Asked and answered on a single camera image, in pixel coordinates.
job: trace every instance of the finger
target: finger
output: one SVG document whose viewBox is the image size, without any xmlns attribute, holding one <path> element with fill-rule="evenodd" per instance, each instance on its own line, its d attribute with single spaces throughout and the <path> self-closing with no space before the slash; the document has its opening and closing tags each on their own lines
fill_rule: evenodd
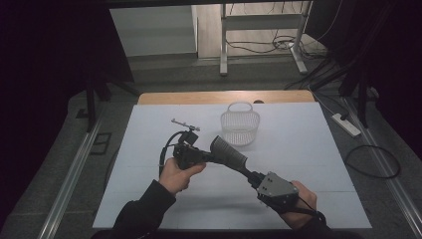
<svg viewBox="0 0 422 239">
<path fill-rule="evenodd" d="M 197 173 L 200 173 L 202 170 L 204 170 L 204 168 L 206 167 L 206 163 L 205 162 L 201 162 L 198 164 L 195 164 L 189 168 L 187 168 L 185 171 L 185 173 L 187 174 L 187 176 L 191 177 Z"/>
</svg>

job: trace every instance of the white plastic basket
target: white plastic basket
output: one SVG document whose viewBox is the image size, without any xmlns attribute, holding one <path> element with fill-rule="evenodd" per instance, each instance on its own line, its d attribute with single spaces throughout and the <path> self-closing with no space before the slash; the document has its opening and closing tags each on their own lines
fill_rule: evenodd
<svg viewBox="0 0 422 239">
<path fill-rule="evenodd" d="M 233 105 L 246 104 L 250 107 L 248 111 L 232 111 Z M 230 104 L 227 111 L 221 115 L 221 127 L 223 138 L 234 146 L 245 146 L 251 143 L 257 134 L 260 124 L 260 115 L 253 111 L 248 102 L 235 102 Z"/>
</svg>

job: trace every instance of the gray floor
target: gray floor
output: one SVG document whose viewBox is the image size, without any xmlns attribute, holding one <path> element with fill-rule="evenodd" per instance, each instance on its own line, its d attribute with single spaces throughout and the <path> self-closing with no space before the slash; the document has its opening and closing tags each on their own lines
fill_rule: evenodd
<svg viewBox="0 0 422 239">
<path fill-rule="evenodd" d="M 312 69 L 318 61 L 307 61 L 307 66 Z M 219 76 L 218 64 L 218 60 L 215 59 L 198 61 L 189 56 L 130 59 L 135 77 L 133 87 L 143 92 L 281 90 L 287 83 L 301 78 L 290 57 L 231 59 L 228 77 Z M 320 91 L 336 99 L 338 85 L 339 82 L 335 82 Z M 105 117 L 99 133 L 110 133 L 109 147 L 104 155 L 91 154 L 88 157 L 55 238 L 90 238 L 95 232 L 92 224 L 103 196 L 107 167 L 121 143 L 131 108 L 137 102 L 136 97 L 123 90 L 115 86 L 109 87 L 112 91 L 111 101 L 99 103 L 105 105 Z M 332 111 L 341 110 L 332 101 L 324 98 L 321 100 Z M 8 217 L 0 238 L 36 238 L 39 235 L 81 140 L 86 135 L 87 119 L 76 119 L 78 111 L 85 108 L 84 93 L 70 100 L 68 117 L 55 144 Z M 342 156 L 355 146 L 363 144 L 362 138 L 350 137 L 329 118 L 328 111 L 323 111 Z M 368 104 L 367 119 L 379 144 L 398 157 L 402 165 L 400 181 L 418 208 L 421 208 L 420 159 L 386 123 L 374 106 L 374 102 Z M 102 150 L 101 145 L 92 148 L 92 152 Z M 353 161 L 365 170 L 377 172 L 366 150 L 354 154 Z M 370 230 L 360 231 L 365 238 L 416 238 L 385 180 L 371 179 L 353 170 L 350 170 L 349 174 L 373 227 Z"/>
</svg>

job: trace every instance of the power strip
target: power strip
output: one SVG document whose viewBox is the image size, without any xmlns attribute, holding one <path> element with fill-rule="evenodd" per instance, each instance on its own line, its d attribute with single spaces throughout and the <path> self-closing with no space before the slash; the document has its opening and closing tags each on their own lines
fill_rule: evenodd
<svg viewBox="0 0 422 239">
<path fill-rule="evenodd" d="M 335 114 L 334 116 L 332 116 L 332 119 L 336 123 L 338 123 L 338 125 L 340 125 L 344 130 L 346 130 L 348 134 L 350 134 L 352 137 L 360 135 L 360 130 L 357 129 L 357 127 L 355 127 L 353 124 L 351 124 L 351 122 L 349 122 L 347 119 L 342 120 L 340 114 Z"/>
</svg>

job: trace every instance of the person's left hand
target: person's left hand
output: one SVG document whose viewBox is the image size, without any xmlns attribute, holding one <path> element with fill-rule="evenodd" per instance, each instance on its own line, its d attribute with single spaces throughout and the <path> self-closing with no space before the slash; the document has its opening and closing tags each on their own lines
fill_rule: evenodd
<svg viewBox="0 0 422 239">
<path fill-rule="evenodd" d="M 186 189 L 189 186 L 190 177 L 204 170 L 205 166 L 203 162 L 182 170 L 177 165 L 177 159 L 170 157 L 165 162 L 158 182 L 175 196 L 177 192 Z"/>
</svg>

